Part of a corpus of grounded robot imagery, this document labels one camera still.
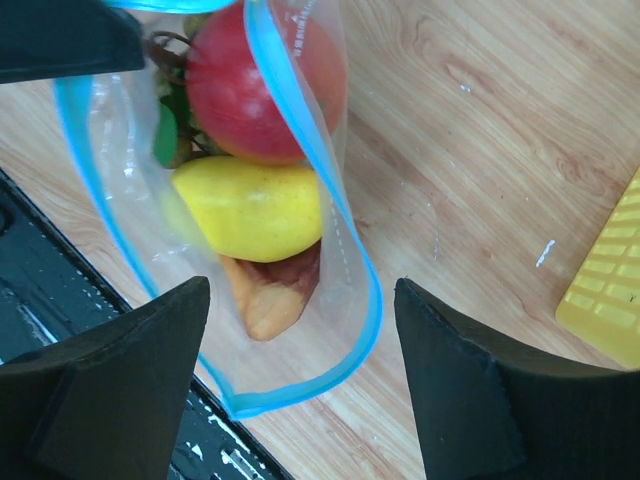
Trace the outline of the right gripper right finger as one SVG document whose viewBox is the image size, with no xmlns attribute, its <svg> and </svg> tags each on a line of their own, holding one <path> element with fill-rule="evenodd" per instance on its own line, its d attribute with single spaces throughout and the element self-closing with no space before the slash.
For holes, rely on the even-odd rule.
<svg viewBox="0 0 640 480">
<path fill-rule="evenodd" d="M 430 479 L 635 479 L 639 375 L 563 358 L 401 278 L 394 310 Z"/>
</svg>

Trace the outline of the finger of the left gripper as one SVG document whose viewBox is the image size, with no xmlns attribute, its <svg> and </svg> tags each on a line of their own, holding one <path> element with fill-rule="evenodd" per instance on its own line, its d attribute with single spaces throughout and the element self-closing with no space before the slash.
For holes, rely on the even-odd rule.
<svg viewBox="0 0 640 480">
<path fill-rule="evenodd" d="M 136 71 L 140 23 L 102 1 L 3 1 L 1 82 Z"/>
</svg>

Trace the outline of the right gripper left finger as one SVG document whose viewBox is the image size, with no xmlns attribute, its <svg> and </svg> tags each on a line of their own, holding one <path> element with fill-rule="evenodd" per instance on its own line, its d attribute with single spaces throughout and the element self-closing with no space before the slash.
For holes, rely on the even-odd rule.
<svg viewBox="0 0 640 480">
<path fill-rule="evenodd" d="M 166 478 L 209 304 L 196 276 L 5 363 L 2 478 Z"/>
</svg>

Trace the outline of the longan fruit bunch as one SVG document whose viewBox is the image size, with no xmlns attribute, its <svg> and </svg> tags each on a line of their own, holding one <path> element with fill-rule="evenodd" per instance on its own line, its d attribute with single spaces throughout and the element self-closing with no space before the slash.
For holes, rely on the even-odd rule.
<svg viewBox="0 0 640 480">
<path fill-rule="evenodd" d="M 155 64 L 155 94 L 159 123 L 154 139 L 154 156 L 166 169 L 186 162 L 225 153 L 198 124 L 186 93 L 186 57 L 209 15 L 188 15 L 180 33 L 156 30 L 145 40 L 146 53 Z"/>
</svg>

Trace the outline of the red toy fruit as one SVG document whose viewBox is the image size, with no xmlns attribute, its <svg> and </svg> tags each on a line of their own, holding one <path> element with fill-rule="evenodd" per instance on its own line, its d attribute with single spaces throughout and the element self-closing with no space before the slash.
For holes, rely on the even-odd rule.
<svg viewBox="0 0 640 480">
<path fill-rule="evenodd" d="M 335 37 L 319 23 L 318 1 L 276 1 L 284 40 L 316 97 L 328 131 L 347 105 L 347 66 Z M 304 155 L 256 66 L 237 1 L 210 14 L 192 40 L 186 90 L 195 119 L 222 150 L 263 165 L 291 165 Z"/>
</svg>

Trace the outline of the toy steak slice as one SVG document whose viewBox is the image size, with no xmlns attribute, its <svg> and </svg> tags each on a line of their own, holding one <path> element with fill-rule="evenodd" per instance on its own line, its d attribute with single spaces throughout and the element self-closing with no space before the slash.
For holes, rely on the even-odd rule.
<svg viewBox="0 0 640 480">
<path fill-rule="evenodd" d="M 290 258 L 270 263 L 219 255 L 248 336 L 269 341 L 294 325 L 320 276 L 321 243 Z"/>
</svg>

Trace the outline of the clear zip top bag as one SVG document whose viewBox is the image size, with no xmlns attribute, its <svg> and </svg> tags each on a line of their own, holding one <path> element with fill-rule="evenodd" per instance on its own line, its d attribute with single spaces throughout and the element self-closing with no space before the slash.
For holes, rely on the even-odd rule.
<svg viewBox="0 0 640 480">
<path fill-rule="evenodd" d="M 236 419 L 314 398 L 374 347 L 382 288 L 342 179 L 336 1 L 108 1 L 135 68 L 59 79 L 76 165 L 151 297 L 211 289 L 199 362 Z"/>
</svg>

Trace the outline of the yellow toy banana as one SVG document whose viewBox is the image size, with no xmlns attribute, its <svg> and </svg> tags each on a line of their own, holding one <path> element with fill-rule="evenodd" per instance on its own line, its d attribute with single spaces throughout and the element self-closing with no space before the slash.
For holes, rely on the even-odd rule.
<svg viewBox="0 0 640 480">
<path fill-rule="evenodd" d="M 179 166 L 170 180 L 211 249 L 221 255 L 276 262 L 322 236 L 318 181 L 306 165 L 210 156 Z"/>
</svg>

